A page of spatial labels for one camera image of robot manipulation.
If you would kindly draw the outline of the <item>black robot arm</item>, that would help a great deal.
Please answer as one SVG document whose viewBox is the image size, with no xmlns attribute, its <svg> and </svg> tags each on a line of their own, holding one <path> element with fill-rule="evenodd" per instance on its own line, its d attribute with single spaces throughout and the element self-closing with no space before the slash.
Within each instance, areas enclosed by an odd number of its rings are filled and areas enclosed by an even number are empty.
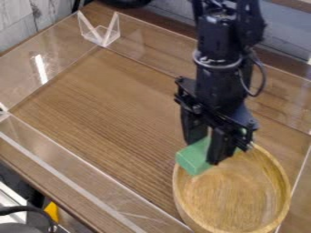
<svg viewBox="0 0 311 233">
<path fill-rule="evenodd" d="M 216 165 L 236 150 L 250 149 L 258 121 L 246 99 L 262 94 L 251 88 L 252 70 L 263 69 L 254 47 L 264 39 L 259 0 L 191 0 L 196 23 L 192 59 L 196 77 L 176 79 L 175 101 L 181 109 L 183 138 L 210 145 L 204 160 Z"/>
</svg>

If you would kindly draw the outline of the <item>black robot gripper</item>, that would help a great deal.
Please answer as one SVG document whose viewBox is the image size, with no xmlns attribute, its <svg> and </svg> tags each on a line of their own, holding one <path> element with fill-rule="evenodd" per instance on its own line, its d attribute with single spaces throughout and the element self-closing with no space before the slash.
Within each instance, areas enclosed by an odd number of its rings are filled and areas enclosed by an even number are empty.
<svg viewBox="0 0 311 233">
<path fill-rule="evenodd" d="M 218 165 L 236 151 L 250 149 L 258 121 L 246 107 L 252 66 L 230 69 L 196 69 L 196 78 L 175 79 L 175 102 L 180 105 L 183 139 L 187 145 L 203 139 L 211 129 L 207 162 Z M 235 130 L 244 128 L 247 135 L 238 137 Z"/>
</svg>

